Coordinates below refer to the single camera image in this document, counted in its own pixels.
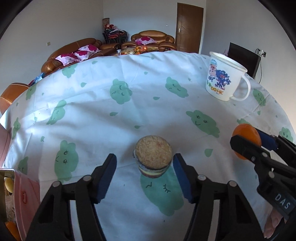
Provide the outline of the person right hand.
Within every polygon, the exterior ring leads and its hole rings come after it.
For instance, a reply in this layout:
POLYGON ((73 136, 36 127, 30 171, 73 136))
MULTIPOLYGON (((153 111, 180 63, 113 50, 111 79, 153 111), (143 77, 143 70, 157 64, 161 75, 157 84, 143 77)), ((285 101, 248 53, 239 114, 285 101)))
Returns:
POLYGON ((282 218, 283 216, 273 208, 264 226, 264 238, 270 238, 273 235, 282 218))

